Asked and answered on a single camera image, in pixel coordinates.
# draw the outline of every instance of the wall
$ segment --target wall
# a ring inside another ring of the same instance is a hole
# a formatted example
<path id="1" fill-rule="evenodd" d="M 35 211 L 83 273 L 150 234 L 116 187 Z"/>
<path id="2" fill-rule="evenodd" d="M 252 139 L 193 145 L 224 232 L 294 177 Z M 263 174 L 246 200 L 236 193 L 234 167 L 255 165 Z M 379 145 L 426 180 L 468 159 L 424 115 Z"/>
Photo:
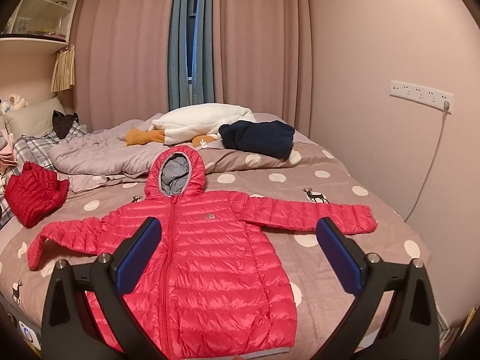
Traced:
<path id="1" fill-rule="evenodd" d="M 434 253 L 450 322 L 480 303 L 480 30 L 461 0 L 309 0 L 310 138 L 404 218 L 434 153 L 441 111 L 389 96 L 390 80 L 453 93 L 436 164 L 409 224 Z"/>
<path id="2" fill-rule="evenodd" d="M 50 91 L 56 55 L 0 56 L 0 99 L 16 93 L 30 103 L 54 97 Z"/>

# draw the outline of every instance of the jacket sleeve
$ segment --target jacket sleeve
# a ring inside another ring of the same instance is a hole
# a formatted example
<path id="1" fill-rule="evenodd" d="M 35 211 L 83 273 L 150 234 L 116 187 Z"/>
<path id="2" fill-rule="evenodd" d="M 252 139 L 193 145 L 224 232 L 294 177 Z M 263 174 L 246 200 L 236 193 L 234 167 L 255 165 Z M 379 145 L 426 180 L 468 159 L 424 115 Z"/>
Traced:
<path id="1" fill-rule="evenodd" d="M 377 228 L 370 207 L 360 204 L 287 202 L 231 192 L 230 205 L 239 220 L 260 226 L 311 231 L 319 219 L 329 217 L 343 234 L 371 233 Z"/>
<path id="2" fill-rule="evenodd" d="M 30 270 L 38 268 L 46 240 L 51 240 L 72 251 L 98 254 L 98 237 L 115 217 L 118 217 L 117 211 L 110 212 L 102 219 L 90 217 L 83 220 L 49 223 L 44 226 L 28 247 L 28 268 Z"/>

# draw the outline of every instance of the white sticker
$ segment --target white sticker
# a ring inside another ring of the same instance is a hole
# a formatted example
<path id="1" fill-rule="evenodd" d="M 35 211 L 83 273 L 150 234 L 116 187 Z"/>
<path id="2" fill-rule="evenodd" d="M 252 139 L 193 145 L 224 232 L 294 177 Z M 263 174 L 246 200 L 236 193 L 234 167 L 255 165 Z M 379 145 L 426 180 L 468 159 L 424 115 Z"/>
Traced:
<path id="1" fill-rule="evenodd" d="M 30 341 L 38 350 L 42 350 L 40 343 L 38 342 L 37 335 L 33 332 L 33 330 L 25 325 L 22 321 L 18 321 L 18 325 L 20 325 L 20 330 L 22 331 L 25 340 Z"/>

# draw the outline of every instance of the folded red jacket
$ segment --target folded red jacket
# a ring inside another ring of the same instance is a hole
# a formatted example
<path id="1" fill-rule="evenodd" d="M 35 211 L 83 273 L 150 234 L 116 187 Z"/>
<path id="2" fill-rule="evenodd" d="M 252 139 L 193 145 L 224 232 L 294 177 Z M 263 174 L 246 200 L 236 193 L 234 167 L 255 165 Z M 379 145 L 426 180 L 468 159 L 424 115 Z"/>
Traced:
<path id="1" fill-rule="evenodd" d="M 26 228 L 61 207 L 67 198 L 69 181 L 57 180 L 57 173 L 26 161 L 22 174 L 11 175 L 5 198 L 11 211 Z"/>

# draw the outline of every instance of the power outlet strip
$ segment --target power outlet strip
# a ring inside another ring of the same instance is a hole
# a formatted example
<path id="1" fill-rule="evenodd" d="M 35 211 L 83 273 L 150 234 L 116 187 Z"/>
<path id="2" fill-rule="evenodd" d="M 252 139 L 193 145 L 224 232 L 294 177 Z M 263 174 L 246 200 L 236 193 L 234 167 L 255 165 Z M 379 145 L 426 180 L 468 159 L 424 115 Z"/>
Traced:
<path id="1" fill-rule="evenodd" d="M 452 113 L 454 96 L 451 93 L 439 91 L 438 89 L 427 88 L 407 82 L 390 81 L 390 95 L 402 99 L 413 100 L 443 111 L 443 103 L 447 100 L 450 103 L 448 112 Z"/>

